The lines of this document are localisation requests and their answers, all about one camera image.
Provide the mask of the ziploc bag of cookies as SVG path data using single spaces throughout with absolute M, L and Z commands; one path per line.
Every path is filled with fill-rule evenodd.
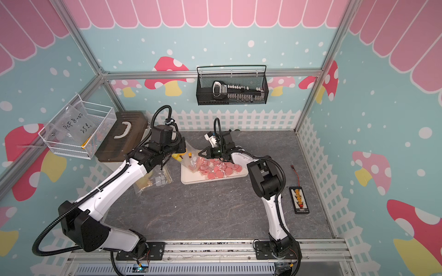
M 184 153 L 173 154 L 172 158 L 180 162 L 182 166 L 187 168 L 189 171 L 195 173 L 203 165 L 205 159 L 199 156 L 199 149 L 195 149 L 188 142 L 186 142 L 186 150 Z
M 173 182 L 170 170 L 167 165 L 163 168 L 156 167 L 153 171 L 147 173 L 144 177 L 137 180 L 133 185 L 136 195 L 141 195 L 153 187 L 163 187 Z

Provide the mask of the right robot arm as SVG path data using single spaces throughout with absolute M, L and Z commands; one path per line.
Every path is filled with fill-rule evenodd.
M 214 120 L 214 130 L 206 134 L 210 146 L 199 152 L 199 156 L 227 164 L 238 165 L 248 171 L 255 194 L 264 203 L 272 253 L 282 258 L 293 253 L 299 263 L 302 258 L 299 242 L 291 235 L 285 223 L 282 208 L 282 193 L 287 182 L 285 172 L 270 156 L 257 156 L 236 146 L 231 131 L 222 131 L 219 118 Z

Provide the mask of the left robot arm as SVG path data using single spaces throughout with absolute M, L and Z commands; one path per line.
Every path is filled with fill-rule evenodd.
M 112 253 L 124 251 L 130 258 L 140 260 L 149 253 L 146 238 L 142 234 L 110 227 L 102 219 L 133 184 L 155 168 L 163 168 L 172 155 L 186 151 L 185 139 L 178 130 L 172 111 L 169 105 L 160 107 L 153 115 L 148 135 L 125 156 L 117 171 L 77 201 L 65 201 L 60 205 L 59 216 L 33 243 L 32 253 L 35 256 L 102 249 Z M 58 224 L 75 246 L 53 251 L 41 250 L 43 239 Z

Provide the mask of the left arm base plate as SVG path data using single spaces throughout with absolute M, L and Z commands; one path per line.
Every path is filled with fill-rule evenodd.
M 149 241 L 142 246 L 140 253 L 135 251 L 119 251 L 117 261 L 161 261 L 165 253 L 166 243 L 162 241 Z

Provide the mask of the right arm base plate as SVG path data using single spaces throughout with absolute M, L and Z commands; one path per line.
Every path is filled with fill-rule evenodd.
M 293 241 L 287 247 L 280 247 L 269 240 L 254 240 L 252 243 L 257 260 L 301 260 L 302 252 L 298 241 Z

